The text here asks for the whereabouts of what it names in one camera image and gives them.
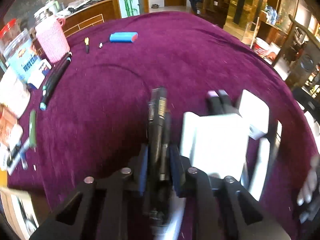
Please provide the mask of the right human hand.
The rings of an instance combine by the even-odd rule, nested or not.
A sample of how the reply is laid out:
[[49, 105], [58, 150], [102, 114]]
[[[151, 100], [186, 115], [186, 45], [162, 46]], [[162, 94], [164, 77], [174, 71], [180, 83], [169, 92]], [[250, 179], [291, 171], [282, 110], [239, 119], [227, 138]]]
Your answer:
[[310, 166], [307, 178], [304, 181], [297, 197], [298, 206], [301, 206], [304, 203], [310, 203], [312, 200], [312, 194], [316, 190], [316, 186], [318, 184], [316, 168], [319, 166], [319, 154], [312, 157]]

